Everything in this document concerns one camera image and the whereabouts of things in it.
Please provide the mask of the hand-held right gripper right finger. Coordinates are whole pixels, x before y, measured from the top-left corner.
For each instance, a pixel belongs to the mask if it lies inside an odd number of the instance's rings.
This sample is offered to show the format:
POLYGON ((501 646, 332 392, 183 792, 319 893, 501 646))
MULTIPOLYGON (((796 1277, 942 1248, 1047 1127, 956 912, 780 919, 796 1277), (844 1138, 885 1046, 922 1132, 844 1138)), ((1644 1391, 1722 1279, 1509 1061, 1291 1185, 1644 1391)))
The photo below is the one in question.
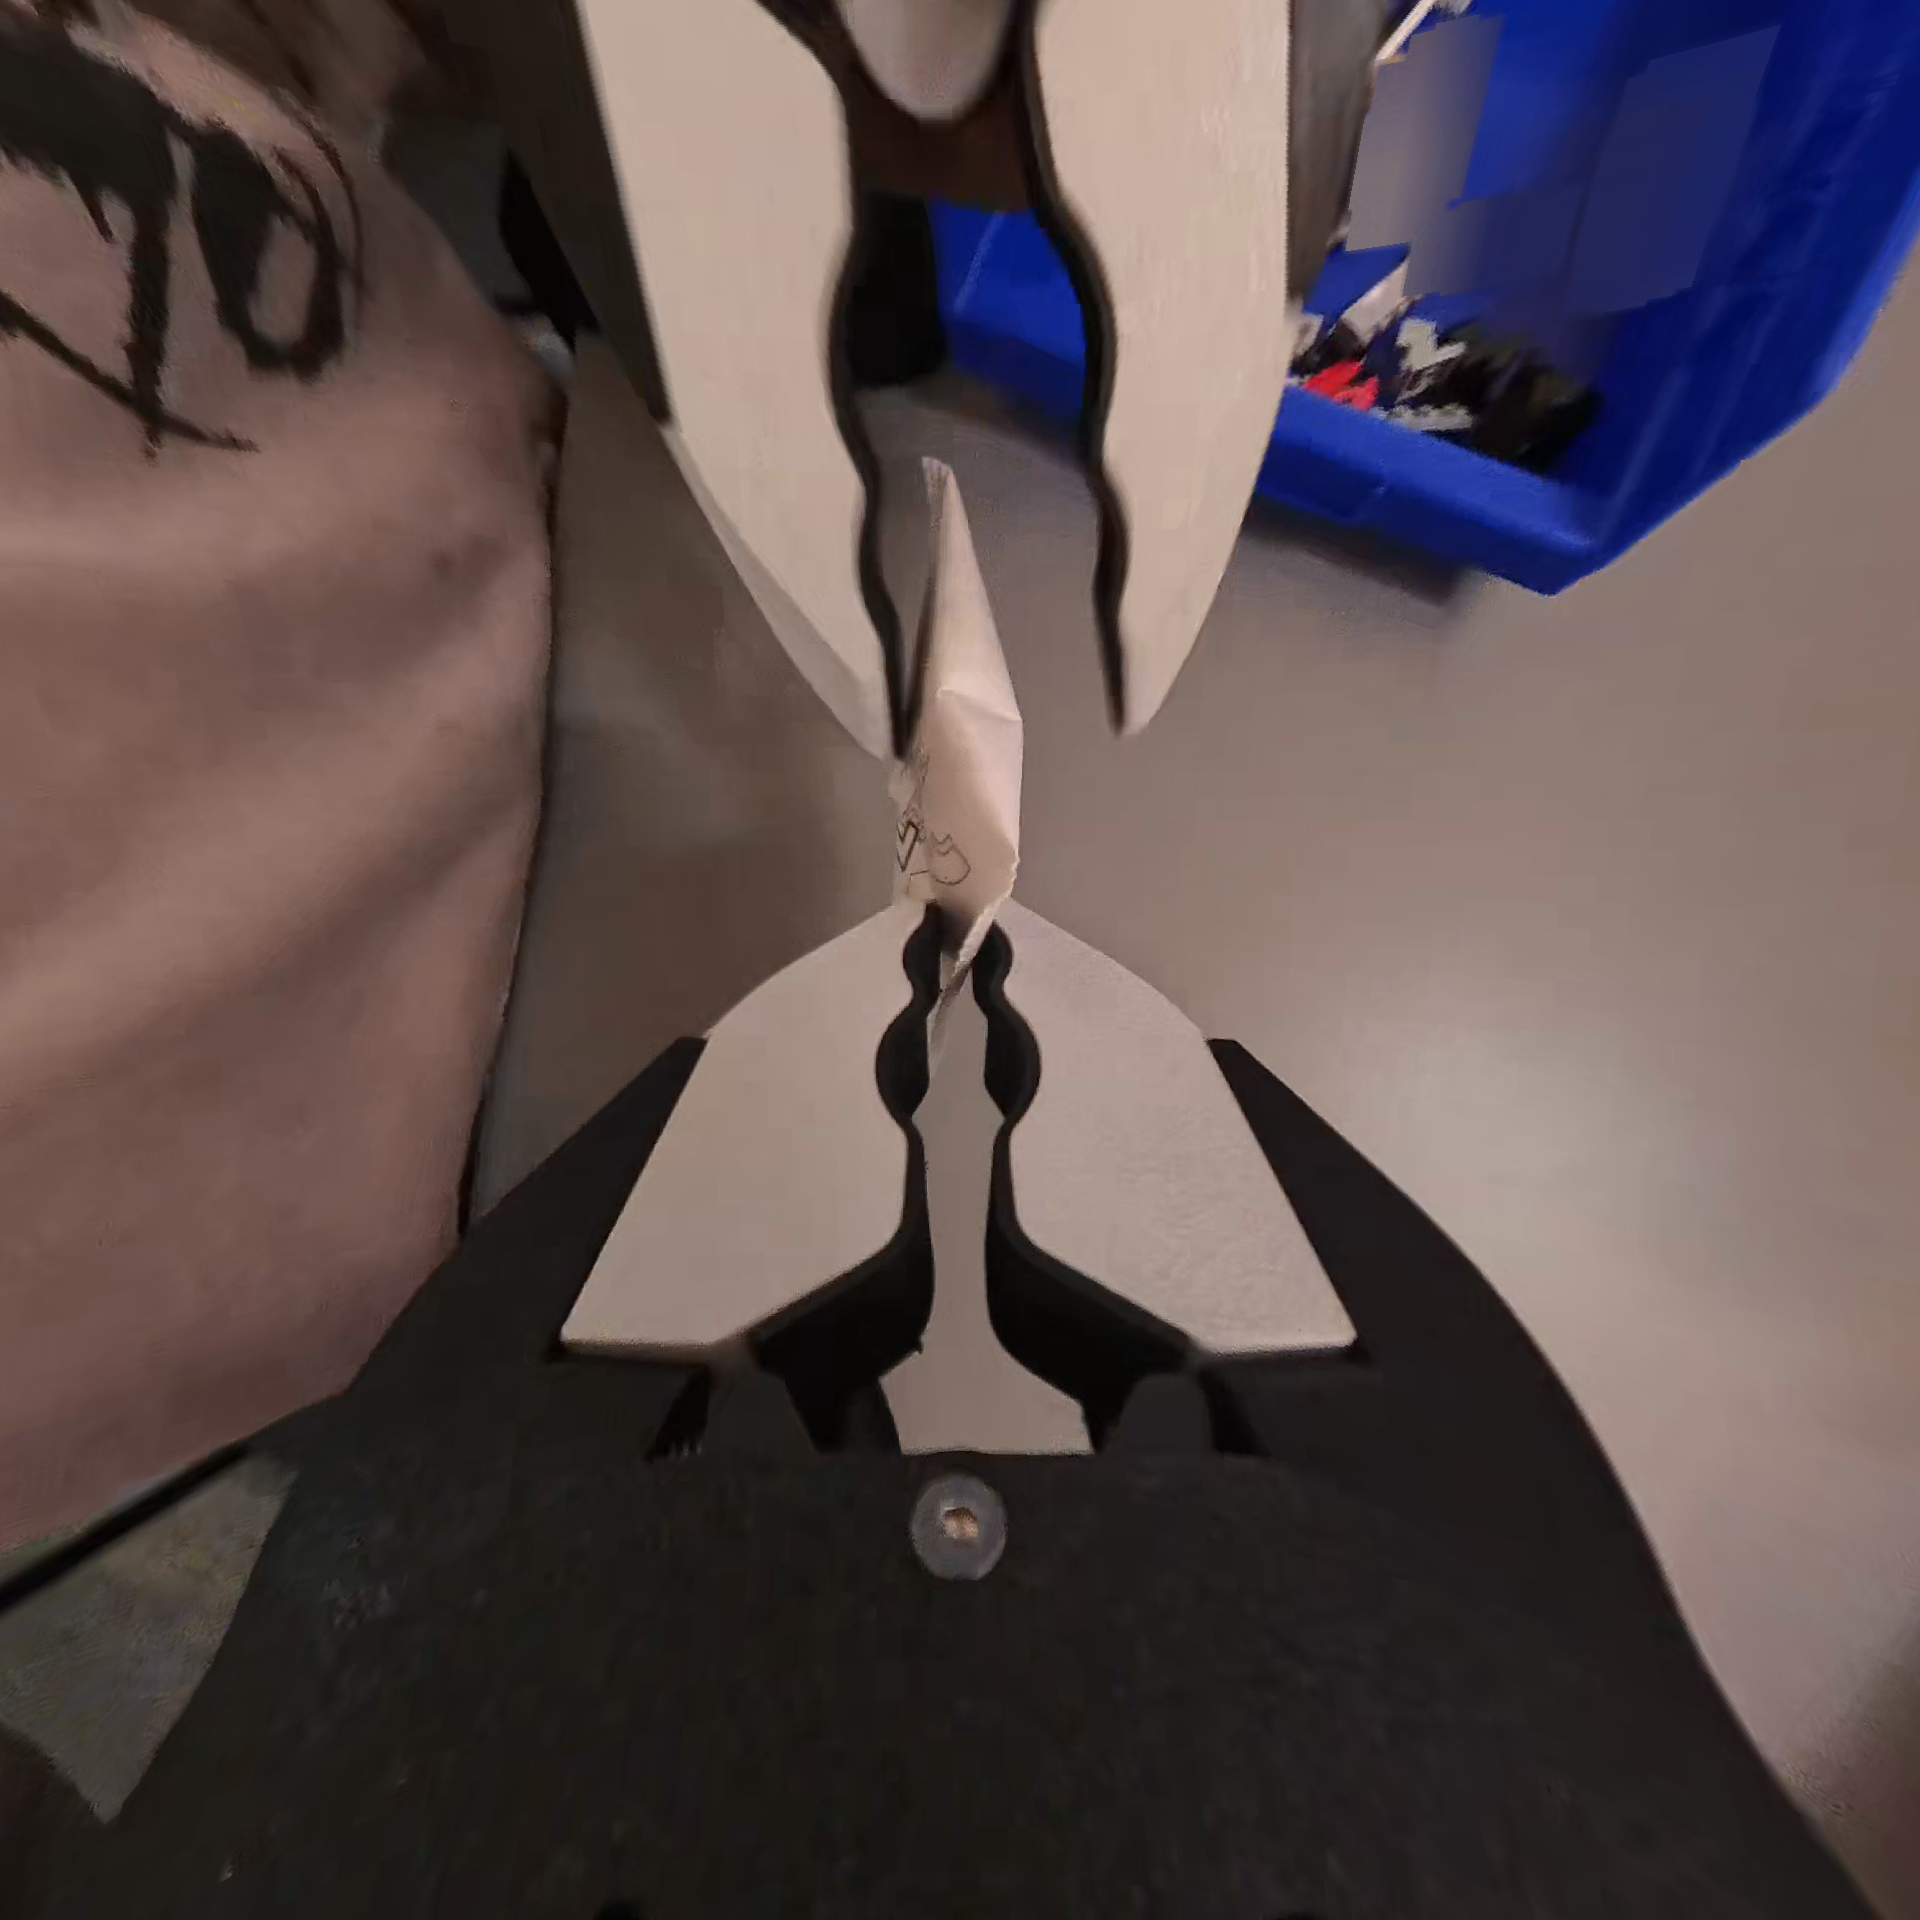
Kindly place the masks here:
POLYGON ((1357 1330, 1202 1029, 1009 903, 971 967, 998 1116, 985 1285, 998 1344, 1102 1449, 1148 1380, 1357 1357, 1357 1330))

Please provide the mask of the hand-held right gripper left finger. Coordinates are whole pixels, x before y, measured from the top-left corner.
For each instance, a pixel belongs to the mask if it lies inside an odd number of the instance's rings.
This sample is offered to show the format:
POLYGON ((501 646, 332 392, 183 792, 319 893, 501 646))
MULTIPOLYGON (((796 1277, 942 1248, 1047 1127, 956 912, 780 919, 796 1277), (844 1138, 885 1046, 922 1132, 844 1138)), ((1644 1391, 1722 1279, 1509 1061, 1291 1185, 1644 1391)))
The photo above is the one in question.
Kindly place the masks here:
POLYGON ((782 1382, 854 1444, 932 1306, 929 1022, 934 906, 894 903, 731 1007, 559 1328, 567 1353, 782 1382))

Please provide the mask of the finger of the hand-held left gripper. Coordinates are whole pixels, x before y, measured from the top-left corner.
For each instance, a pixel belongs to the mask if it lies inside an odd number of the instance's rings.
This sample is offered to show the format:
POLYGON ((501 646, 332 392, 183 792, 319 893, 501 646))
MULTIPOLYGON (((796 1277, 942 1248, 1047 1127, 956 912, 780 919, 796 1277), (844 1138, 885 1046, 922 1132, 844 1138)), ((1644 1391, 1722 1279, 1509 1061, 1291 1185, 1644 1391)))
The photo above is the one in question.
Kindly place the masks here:
POLYGON ((1047 1, 1026 26, 1035 209, 1090 321, 1094 618, 1121 734, 1180 678, 1290 369, 1282 1, 1047 1))
POLYGON ((835 378, 849 117, 765 5, 578 5, 662 382, 662 436, 805 682, 869 753, 902 725, 873 481, 835 378))

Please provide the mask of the small white paper bag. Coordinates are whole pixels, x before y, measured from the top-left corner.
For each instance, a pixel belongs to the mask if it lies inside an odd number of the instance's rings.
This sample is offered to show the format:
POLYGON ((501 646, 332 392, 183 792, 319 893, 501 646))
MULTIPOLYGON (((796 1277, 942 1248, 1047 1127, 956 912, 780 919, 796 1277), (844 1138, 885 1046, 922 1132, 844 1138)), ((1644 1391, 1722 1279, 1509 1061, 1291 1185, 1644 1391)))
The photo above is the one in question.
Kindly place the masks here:
POLYGON ((929 583, 919 624, 919 719, 890 780, 895 897, 930 904, 942 929, 929 1014, 938 1061, 956 997, 1018 887, 1025 719, 975 562, 957 478, 924 456, 929 583))

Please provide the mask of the short blue storage bin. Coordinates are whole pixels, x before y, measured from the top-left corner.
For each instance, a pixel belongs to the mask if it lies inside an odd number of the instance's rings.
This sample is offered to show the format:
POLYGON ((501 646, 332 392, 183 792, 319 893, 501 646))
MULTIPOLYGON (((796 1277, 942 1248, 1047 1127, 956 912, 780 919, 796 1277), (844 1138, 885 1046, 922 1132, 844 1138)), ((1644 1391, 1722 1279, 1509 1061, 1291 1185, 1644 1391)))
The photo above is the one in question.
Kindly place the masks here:
MULTIPOLYGON (((1518 335, 1599 392, 1524 471, 1286 385, 1255 493, 1559 592, 1817 406, 1916 244, 1916 5, 1430 5, 1290 321, 1518 335)), ((957 366, 1083 423, 1090 321, 1038 212, 938 206, 957 366)))

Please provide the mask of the pile of toy bricks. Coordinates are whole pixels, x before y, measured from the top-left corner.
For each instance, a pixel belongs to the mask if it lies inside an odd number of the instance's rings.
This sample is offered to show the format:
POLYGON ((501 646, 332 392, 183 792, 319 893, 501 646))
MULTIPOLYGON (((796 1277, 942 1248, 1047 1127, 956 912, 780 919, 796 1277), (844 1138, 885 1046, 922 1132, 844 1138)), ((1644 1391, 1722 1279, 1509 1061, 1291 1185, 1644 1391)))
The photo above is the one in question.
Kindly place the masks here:
POLYGON ((1533 343, 1476 321, 1441 327, 1413 301, 1365 321, 1306 314, 1286 384, 1531 472, 1599 417, 1595 385, 1533 343))

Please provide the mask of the person's beige sweatshirt torso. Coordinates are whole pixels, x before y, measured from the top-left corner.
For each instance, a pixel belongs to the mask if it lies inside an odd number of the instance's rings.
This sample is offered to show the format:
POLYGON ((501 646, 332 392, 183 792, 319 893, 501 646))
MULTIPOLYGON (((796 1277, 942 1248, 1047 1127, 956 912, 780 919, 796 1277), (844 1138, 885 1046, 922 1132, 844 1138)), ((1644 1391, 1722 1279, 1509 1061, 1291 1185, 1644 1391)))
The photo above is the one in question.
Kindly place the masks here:
POLYGON ((542 799, 559 392, 383 153, 419 5, 5 5, 5 1546, 446 1255, 542 799))

